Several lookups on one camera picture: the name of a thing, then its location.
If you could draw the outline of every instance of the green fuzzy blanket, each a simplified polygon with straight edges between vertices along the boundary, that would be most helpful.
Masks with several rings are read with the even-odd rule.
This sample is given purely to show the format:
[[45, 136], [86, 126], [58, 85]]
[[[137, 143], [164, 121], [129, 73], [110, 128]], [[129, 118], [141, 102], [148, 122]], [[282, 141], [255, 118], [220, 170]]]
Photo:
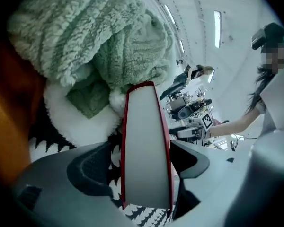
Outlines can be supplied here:
[[170, 29], [139, 0], [23, 0], [7, 31], [19, 55], [92, 118], [115, 89], [167, 78]]

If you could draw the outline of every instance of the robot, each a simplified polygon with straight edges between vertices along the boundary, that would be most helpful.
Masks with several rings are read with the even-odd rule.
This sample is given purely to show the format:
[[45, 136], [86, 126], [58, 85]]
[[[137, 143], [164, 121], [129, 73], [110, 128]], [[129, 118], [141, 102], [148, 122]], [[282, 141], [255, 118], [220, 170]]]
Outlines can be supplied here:
[[[254, 49], [266, 42], [263, 33], [259, 36], [252, 42]], [[280, 90], [284, 97], [284, 69], [261, 95], [276, 130], [239, 154], [170, 142], [154, 84], [132, 88], [126, 99], [121, 153], [124, 204], [170, 209], [171, 227], [254, 224], [284, 186], [284, 105], [280, 109], [272, 100]], [[144, 110], [139, 101], [143, 96], [150, 98]], [[101, 143], [39, 159], [15, 184], [16, 203], [40, 226], [134, 226], [111, 202], [103, 171], [108, 154], [107, 143]], [[173, 211], [171, 163], [180, 177]], [[110, 217], [104, 218], [104, 212]]]
[[201, 131], [207, 132], [213, 126], [213, 119], [209, 113], [204, 113], [198, 117], [195, 117], [194, 119], [187, 119], [185, 123], [187, 128], [176, 132], [178, 139], [191, 137], [199, 138], [199, 129], [201, 129]]

